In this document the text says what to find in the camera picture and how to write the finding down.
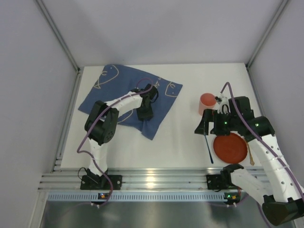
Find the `pink plastic cup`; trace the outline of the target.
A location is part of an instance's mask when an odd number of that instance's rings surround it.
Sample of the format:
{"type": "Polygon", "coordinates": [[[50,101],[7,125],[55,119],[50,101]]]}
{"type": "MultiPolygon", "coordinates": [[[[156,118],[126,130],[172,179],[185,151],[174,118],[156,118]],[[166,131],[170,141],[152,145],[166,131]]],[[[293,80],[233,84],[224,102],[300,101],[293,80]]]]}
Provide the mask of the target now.
{"type": "Polygon", "coordinates": [[[205,109],[212,109],[217,103],[215,96],[211,93],[204,93],[199,99],[199,114],[203,115],[205,109]]]}

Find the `blue cloth placemat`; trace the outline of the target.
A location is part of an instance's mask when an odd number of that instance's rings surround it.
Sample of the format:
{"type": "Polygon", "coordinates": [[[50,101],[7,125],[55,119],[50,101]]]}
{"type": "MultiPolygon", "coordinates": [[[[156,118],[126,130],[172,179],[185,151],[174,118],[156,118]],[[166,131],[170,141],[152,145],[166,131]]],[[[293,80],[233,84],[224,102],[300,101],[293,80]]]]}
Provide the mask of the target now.
{"type": "Polygon", "coordinates": [[[143,78],[151,79],[158,90],[159,95],[156,99],[152,99],[153,118],[140,121],[136,111],[132,110],[120,116],[118,124],[134,127],[144,137],[153,140],[161,122],[179,95],[182,84],[168,81],[136,68],[123,65],[106,65],[78,110],[89,114],[94,103],[98,100],[111,101],[127,94],[136,87],[143,89],[150,83],[148,80],[142,81],[143,78]]]}

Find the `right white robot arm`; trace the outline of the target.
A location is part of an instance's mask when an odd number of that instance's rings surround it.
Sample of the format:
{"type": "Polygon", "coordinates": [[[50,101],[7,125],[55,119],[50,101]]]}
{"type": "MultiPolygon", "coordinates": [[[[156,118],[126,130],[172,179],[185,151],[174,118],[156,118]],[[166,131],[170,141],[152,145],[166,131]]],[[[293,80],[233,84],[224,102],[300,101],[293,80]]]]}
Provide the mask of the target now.
{"type": "Polygon", "coordinates": [[[195,134],[229,136],[237,132],[253,149],[270,182],[270,189],[240,164],[220,171],[221,189],[239,187],[261,207],[274,226],[304,216],[304,189],[296,180],[277,143],[275,131],[265,116],[254,116],[249,98],[216,96],[217,110],[205,109],[195,134]]]}

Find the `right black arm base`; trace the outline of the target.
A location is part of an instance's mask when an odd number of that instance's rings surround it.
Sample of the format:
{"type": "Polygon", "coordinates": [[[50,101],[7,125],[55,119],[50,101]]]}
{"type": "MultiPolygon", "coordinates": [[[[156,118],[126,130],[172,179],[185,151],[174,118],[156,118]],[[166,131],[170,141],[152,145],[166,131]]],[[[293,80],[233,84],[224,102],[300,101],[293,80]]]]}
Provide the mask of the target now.
{"type": "Polygon", "coordinates": [[[208,174],[206,175],[208,190],[221,191],[221,190],[236,190],[238,187],[232,184],[231,180],[221,174],[208,174]]]}

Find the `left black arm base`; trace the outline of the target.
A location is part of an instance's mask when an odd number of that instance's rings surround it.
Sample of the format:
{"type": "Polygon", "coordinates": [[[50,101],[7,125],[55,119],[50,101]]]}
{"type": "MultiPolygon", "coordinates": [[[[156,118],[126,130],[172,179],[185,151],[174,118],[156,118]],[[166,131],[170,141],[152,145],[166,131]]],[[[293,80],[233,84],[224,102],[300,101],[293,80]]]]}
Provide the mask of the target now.
{"type": "Polygon", "coordinates": [[[81,177],[81,190],[110,190],[113,185],[113,190],[120,190],[122,186],[122,175],[108,175],[110,181],[104,176],[98,176],[92,173],[89,169],[82,167],[85,175],[81,177]]]}

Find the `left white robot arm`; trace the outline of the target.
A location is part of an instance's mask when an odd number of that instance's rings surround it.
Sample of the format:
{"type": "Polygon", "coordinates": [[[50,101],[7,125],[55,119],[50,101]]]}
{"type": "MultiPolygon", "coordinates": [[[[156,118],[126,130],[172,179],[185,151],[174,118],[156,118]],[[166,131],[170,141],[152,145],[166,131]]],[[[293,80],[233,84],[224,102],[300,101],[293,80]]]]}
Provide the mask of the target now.
{"type": "Polygon", "coordinates": [[[89,140],[88,154],[91,157],[88,169],[92,174],[101,177],[108,170],[107,147],[115,134],[119,117],[135,109],[138,120],[150,120],[153,118],[152,103],[157,98],[158,90],[148,84],[144,89],[133,89],[112,101],[94,103],[85,123],[85,139],[89,140]]]}

